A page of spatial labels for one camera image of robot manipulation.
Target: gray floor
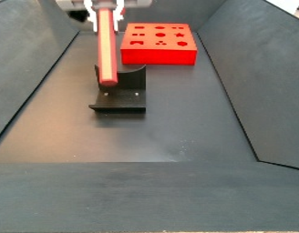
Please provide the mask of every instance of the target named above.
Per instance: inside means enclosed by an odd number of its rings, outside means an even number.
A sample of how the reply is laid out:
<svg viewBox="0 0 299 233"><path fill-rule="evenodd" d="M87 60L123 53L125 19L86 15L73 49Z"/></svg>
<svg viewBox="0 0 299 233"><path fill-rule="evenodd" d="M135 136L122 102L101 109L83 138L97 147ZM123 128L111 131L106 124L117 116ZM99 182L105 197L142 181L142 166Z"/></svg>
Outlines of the gray floor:
<svg viewBox="0 0 299 233"><path fill-rule="evenodd" d="M200 42L196 66L147 67L145 115L89 108L95 64L97 36L85 33L0 140L0 163L254 161Z"/></svg>
<svg viewBox="0 0 299 233"><path fill-rule="evenodd" d="M145 116L89 108L95 45L0 138L0 232L299 231L299 171L256 161L201 43L196 66L149 66Z"/></svg>

